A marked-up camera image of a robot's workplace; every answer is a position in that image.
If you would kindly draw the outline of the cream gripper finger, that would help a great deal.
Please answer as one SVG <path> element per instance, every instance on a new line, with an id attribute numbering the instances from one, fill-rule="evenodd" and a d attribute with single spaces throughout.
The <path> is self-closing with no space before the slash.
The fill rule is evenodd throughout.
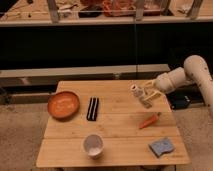
<path id="1" fill-rule="evenodd" d="M 145 89 L 155 89 L 156 88 L 155 82 L 156 82 L 155 79 L 147 80 L 146 82 L 142 84 L 142 87 Z"/>
<path id="2" fill-rule="evenodd" d="M 162 95 L 162 92 L 158 90 L 149 91 L 147 95 L 147 101 L 151 103 L 154 99 L 159 98 Z"/>

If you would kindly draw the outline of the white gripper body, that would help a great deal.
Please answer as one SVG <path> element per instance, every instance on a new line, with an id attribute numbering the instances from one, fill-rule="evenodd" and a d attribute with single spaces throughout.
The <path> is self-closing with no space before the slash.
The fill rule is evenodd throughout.
<path id="1" fill-rule="evenodd" d="M 159 75 L 154 85 L 159 91 L 168 94 L 176 90 L 180 86 L 181 81 L 182 73 L 179 71 L 171 71 Z"/>

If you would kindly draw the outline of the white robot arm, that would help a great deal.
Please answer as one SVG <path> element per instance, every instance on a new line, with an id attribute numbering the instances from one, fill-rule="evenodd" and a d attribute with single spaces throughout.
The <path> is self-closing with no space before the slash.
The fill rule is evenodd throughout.
<path id="1" fill-rule="evenodd" d="M 193 83 L 198 86 L 209 114 L 213 118 L 213 77 L 206 61 L 198 55 L 187 57 L 182 67 L 160 74 L 155 79 L 147 81 L 143 88 L 150 88 L 150 91 L 143 99 L 149 101 L 159 92 L 168 94 L 179 87 Z"/>

